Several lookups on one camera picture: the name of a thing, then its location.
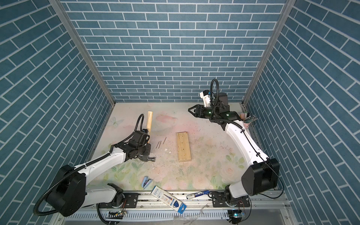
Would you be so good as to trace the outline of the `wooden plank with nails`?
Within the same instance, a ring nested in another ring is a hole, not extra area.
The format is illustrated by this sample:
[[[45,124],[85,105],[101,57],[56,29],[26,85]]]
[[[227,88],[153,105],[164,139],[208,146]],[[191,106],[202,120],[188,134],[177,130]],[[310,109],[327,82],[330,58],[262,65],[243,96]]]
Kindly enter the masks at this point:
[[[191,152],[187,132],[177,133],[177,146],[179,162],[183,163],[191,161]]]

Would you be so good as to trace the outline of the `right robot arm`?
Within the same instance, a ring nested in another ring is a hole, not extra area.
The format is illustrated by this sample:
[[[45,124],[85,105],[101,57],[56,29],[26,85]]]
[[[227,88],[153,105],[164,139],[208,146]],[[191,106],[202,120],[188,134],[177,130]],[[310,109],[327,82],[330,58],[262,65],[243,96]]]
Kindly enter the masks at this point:
[[[219,90],[218,80],[214,78],[210,89],[200,93],[203,104],[189,108],[188,112],[196,118],[208,119],[220,125],[242,153],[246,171],[239,182],[226,186],[224,191],[226,201],[234,204],[245,196],[263,195],[282,183],[279,178],[280,164],[260,149],[245,129],[244,121],[237,112],[230,110],[227,94]]]

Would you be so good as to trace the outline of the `wooden claw hammer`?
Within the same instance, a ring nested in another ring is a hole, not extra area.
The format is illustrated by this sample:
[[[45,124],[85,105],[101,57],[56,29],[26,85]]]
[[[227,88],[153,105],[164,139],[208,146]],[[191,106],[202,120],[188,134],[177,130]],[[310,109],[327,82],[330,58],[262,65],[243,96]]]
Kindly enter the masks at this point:
[[[148,132],[149,135],[151,134],[151,130],[152,130],[152,118],[153,118],[153,111],[148,111],[146,129],[149,131]],[[145,145],[145,152],[139,155],[138,158],[143,162],[149,162],[149,161],[155,162],[156,158],[150,157],[150,153],[151,153],[151,144],[148,141],[147,144]]]

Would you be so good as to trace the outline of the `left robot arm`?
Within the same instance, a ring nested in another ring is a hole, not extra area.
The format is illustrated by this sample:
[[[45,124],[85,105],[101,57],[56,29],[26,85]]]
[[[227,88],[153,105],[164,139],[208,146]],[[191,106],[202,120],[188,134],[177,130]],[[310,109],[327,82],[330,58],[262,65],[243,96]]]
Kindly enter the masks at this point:
[[[61,167],[49,189],[35,203],[33,214],[47,216],[60,213],[68,217],[80,208],[94,204],[108,203],[113,208],[124,207],[124,191],[119,186],[113,183],[95,189],[89,189],[87,186],[102,173],[131,159],[155,161],[154,157],[150,157],[149,144],[152,112],[148,112],[146,127],[143,127],[144,117],[141,114],[134,131],[124,140],[111,145],[107,153],[77,166]]]

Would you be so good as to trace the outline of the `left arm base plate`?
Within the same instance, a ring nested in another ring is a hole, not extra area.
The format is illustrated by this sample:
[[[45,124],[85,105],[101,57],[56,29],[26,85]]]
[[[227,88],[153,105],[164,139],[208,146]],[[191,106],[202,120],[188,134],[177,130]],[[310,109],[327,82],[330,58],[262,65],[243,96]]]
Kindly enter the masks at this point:
[[[122,193],[117,194],[111,202],[100,203],[100,209],[136,208],[139,194]]]

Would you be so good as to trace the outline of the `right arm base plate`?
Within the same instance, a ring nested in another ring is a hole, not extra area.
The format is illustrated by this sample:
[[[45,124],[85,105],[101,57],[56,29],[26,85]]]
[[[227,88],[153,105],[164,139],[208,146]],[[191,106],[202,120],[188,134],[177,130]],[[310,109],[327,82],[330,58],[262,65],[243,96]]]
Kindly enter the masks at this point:
[[[214,208],[250,207],[250,200],[248,196],[233,198],[227,191],[211,191],[208,194],[208,197],[211,199]]]

